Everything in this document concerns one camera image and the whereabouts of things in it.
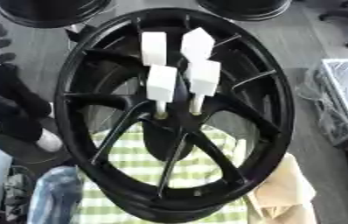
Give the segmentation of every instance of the wheel rim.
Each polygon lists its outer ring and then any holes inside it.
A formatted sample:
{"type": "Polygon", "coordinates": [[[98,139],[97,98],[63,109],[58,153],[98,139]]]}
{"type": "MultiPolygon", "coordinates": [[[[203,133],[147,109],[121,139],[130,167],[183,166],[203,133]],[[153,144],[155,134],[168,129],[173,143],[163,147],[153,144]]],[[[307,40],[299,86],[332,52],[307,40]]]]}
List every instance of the wheel rim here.
{"type": "MultiPolygon", "coordinates": [[[[184,72],[186,67],[181,66],[183,57],[172,51],[169,58],[172,59],[169,59],[169,66],[180,67],[179,70],[184,72]]],[[[185,79],[178,79],[180,85],[186,85],[185,79]]],[[[279,164],[287,150],[294,120],[289,84],[272,55],[255,38],[235,24],[200,11],[184,9],[142,10],[117,17],[100,26],[75,47],[63,66],[55,96],[55,111],[59,132],[65,145],[88,177],[128,213],[145,220],[164,222],[194,221],[205,217],[259,185],[279,164]],[[173,116],[167,119],[168,123],[157,122],[153,118],[151,103],[145,101],[143,86],[133,95],[92,94],[88,92],[88,84],[80,78],[81,74],[86,74],[87,62],[109,60],[127,71],[117,75],[121,78],[111,80],[113,88],[118,87],[121,79],[125,80],[127,75],[144,80],[148,68],[141,64],[139,56],[127,56],[125,53],[120,55],[115,50],[118,46],[127,41],[128,45],[132,46],[132,43],[138,42],[138,36],[142,31],[165,29],[170,36],[171,30],[179,29],[183,33],[200,26],[217,39],[218,44],[215,46],[212,60],[228,61],[235,55],[245,61],[242,61],[239,69],[247,67],[248,71],[255,72],[252,76],[244,78],[242,74],[235,73],[235,64],[230,63],[229,67],[223,64],[221,93],[205,102],[202,116],[192,116],[183,109],[184,105],[189,105],[189,95],[182,95],[169,107],[173,116]],[[264,118],[262,113],[254,109],[254,105],[249,106],[241,100],[240,95],[250,86],[268,88],[266,92],[274,106],[271,109],[273,121],[264,118]],[[174,144],[178,144],[179,139],[187,135],[187,141],[196,144],[218,164],[223,172],[223,179],[199,187],[170,189],[167,187],[167,177],[170,176],[172,165],[170,163],[165,166],[165,173],[169,175],[163,174],[158,186],[147,185],[126,176],[105,161],[106,158],[97,156],[99,149],[89,137],[80,110],[91,104],[106,105],[125,111],[120,122],[105,139],[108,148],[135,121],[169,127],[177,133],[175,139],[178,141],[174,144]],[[239,168],[222,157],[219,149],[199,131],[200,124],[221,110],[246,117],[254,122],[261,132],[261,140],[239,168]]],[[[171,153],[171,159],[176,160],[173,156],[174,150],[168,150],[167,153],[171,153]]]]}

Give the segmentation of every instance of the white sneaker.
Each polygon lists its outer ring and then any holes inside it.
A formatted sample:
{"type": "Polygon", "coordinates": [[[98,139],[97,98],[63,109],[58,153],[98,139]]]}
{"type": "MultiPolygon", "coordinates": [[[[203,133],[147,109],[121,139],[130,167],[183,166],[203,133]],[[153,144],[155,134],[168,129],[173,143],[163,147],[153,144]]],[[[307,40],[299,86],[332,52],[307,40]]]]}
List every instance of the white sneaker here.
{"type": "Polygon", "coordinates": [[[61,139],[47,129],[42,130],[42,135],[36,144],[41,149],[48,152],[59,151],[59,149],[62,147],[61,139]]]}
{"type": "Polygon", "coordinates": [[[49,117],[53,118],[54,119],[54,104],[52,102],[49,102],[50,104],[50,108],[51,108],[51,112],[50,112],[50,115],[49,117]]]}

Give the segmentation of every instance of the white cube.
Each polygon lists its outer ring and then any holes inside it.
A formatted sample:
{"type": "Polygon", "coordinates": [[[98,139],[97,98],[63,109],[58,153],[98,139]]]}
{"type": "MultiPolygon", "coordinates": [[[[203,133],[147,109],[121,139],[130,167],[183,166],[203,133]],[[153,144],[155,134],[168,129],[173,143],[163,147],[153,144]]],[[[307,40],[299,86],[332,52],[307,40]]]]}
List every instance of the white cube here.
{"type": "Polygon", "coordinates": [[[191,63],[191,92],[196,95],[214,96],[220,80],[221,64],[212,60],[191,63]]]}
{"type": "Polygon", "coordinates": [[[142,33],[142,56],[145,66],[165,66],[167,60],[167,35],[162,31],[142,33]]]}
{"type": "Polygon", "coordinates": [[[215,39],[203,28],[187,32],[182,37],[181,53],[189,60],[207,60],[211,57],[215,39]]]}
{"type": "Polygon", "coordinates": [[[147,79],[147,97],[152,101],[172,102],[177,81],[177,69],[171,66],[150,68],[147,79]]]}

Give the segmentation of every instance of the floor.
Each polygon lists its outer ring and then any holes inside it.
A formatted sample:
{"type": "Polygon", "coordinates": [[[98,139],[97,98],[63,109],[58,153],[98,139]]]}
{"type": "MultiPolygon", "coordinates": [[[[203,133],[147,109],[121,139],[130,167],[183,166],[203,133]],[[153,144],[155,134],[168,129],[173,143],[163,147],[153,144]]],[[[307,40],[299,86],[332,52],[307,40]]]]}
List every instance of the floor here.
{"type": "MultiPolygon", "coordinates": [[[[125,12],[141,8],[176,6],[199,8],[195,1],[117,0],[106,13],[89,21],[98,25],[125,12]]],[[[336,0],[295,2],[279,17],[259,23],[239,23],[255,35],[281,63],[292,88],[304,72],[322,58],[348,58],[343,43],[348,39],[348,21],[319,22],[317,15],[338,6],[336,0]]],[[[25,83],[47,100],[53,97],[58,71],[72,45],[61,29],[34,30],[11,24],[2,17],[13,40],[9,52],[17,54],[25,83]]],[[[13,149],[24,161],[39,161],[52,155],[13,149]]],[[[296,97],[296,129],[289,150],[296,155],[305,176],[317,190],[314,205],[322,224],[348,224],[348,164],[341,150],[334,149],[317,128],[311,105],[296,97]]]]}

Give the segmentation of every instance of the green checkered cloth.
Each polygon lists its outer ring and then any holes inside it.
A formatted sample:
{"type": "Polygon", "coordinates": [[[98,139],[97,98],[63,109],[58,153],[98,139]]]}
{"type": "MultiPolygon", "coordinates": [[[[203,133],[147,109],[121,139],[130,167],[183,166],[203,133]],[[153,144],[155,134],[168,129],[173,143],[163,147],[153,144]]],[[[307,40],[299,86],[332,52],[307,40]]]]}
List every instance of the green checkered cloth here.
{"type": "MultiPolygon", "coordinates": [[[[246,141],[237,141],[227,133],[207,125],[202,130],[235,165],[242,163],[246,141]]],[[[107,134],[108,130],[95,134],[93,136],[95,144],[100,145],[107,134]]],[[[115,143],[108,160],[128,176],[154,186],[157,185],[164,168],[164,163],[145,149],[143,128],[140,123],[133,125],[115,143]]],[[[172,188],[201,186],[221,176],[220,168],[201,149],[194,147],[187,157],[176,163],[169,186],[172,188]]],[[[80,177],[84,181],[83,196],[73,217],[73,224],[151,223],[122,211],[85,174],[81,173],[80,177]]],[[[244,199],[237,199],[213,215],[194,223],[247,224],[247,205],[244,199]]]]}

